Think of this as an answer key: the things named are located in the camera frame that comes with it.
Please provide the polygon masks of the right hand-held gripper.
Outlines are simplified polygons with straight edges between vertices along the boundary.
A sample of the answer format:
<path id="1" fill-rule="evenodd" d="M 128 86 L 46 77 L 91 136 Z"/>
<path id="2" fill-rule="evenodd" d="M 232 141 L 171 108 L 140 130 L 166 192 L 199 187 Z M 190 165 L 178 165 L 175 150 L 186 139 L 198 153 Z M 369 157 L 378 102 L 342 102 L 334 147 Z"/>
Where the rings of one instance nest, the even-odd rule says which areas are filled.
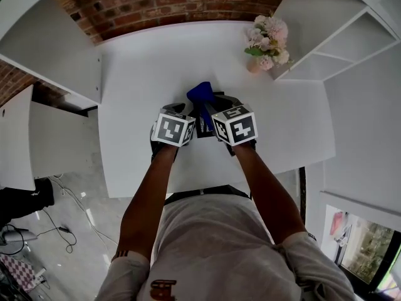
<path id="1" fill-rule="evenodd" d="M 248 143 L 256 148 L 258 131 L 255 115 L 249 105 L 235 97 L 214 95 L 213 102 L 206 102 L 213 133 L 223 142 L 231 156 L 235 156 L 233 146 Z"/>

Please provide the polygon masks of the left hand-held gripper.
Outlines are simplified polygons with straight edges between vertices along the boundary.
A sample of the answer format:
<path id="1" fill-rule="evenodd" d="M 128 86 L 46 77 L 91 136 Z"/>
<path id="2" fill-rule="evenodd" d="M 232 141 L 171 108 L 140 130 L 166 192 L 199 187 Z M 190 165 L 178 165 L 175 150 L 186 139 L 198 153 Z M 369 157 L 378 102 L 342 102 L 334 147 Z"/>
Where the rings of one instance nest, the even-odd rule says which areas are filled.
<path id="1" fill-rule="evenodd" d="M 185 103 L 171 103 L 160 109 L 150 131 L 151 160 L 165 145 L 182 147 L 192 140 L 195 118 L 183 113 Z"/>

